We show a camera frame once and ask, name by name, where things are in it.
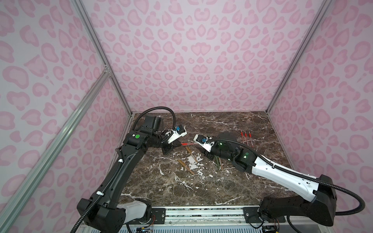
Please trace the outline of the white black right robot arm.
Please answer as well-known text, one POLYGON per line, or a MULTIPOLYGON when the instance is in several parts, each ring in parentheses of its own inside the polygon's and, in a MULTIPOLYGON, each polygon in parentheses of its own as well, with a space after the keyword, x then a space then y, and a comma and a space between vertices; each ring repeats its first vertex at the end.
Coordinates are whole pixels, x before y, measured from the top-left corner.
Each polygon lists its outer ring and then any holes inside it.
POLYGON ((305 216, 320 225, 334 225, 337 195, 330 177, 308 176, 290 170, 231 139, 196 135, 194 141, 206 157, 225 159, 240 172, 266 178, 296 194, 287 198, 265 197, 258 210, 261 217, 305 216))

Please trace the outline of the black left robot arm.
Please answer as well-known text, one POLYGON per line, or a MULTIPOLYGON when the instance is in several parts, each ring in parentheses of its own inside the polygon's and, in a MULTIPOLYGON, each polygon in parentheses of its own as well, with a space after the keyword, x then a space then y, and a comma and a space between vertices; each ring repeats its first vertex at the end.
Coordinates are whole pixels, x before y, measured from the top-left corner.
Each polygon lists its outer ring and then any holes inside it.
POLYGON ((95 228, 102 233, 117 233, 122 226, 133 220, 148 223, 152 219, 149 201, 138 199, 119 207, 119 199, 133 170, 149 148, 160 148, 164 154, 181 146, 180 137, 187 134, 184 126, 174 125, 172 129, 160 131, 162 119, 146 115, 138 129, 126 135, 123 144, 116 149, 118 159, 98 189, 88 198, 82 198, 77 210, 79 219, 71 232, 80 225, 95 228))

